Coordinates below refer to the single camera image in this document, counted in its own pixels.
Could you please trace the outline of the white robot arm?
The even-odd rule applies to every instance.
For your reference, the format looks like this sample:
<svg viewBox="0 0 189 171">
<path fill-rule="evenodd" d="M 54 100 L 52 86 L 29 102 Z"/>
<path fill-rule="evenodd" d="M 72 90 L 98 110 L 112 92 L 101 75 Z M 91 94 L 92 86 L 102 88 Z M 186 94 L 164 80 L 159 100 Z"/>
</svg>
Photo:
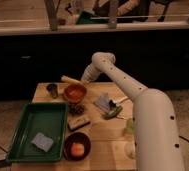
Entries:
<svg viewBox="0 0 189 171">
<path fill-rule="evenodd" d="M 81 77 L 95 81 L 105 73 L 133 102 L 133 126 L 138 171 L 185 171 L 176 116 L 170 98 L 148 88 L 115 66 L 115 55 L 96 52 Z"/>
</svg>

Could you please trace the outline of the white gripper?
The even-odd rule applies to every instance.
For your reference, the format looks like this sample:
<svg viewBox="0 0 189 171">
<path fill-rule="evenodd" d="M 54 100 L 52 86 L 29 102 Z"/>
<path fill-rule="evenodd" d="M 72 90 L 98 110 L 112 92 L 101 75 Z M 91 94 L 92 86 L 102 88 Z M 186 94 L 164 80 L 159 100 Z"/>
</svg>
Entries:
<svg viewBox="0 0 189 171">
<path fill-rule="evenodd" d="M 93 64 L 90 64 L 85 68 L 81 81 L 84 83 L 89 83 L 95 81 L 98 77 L 99 71 Z"/>
</svg>

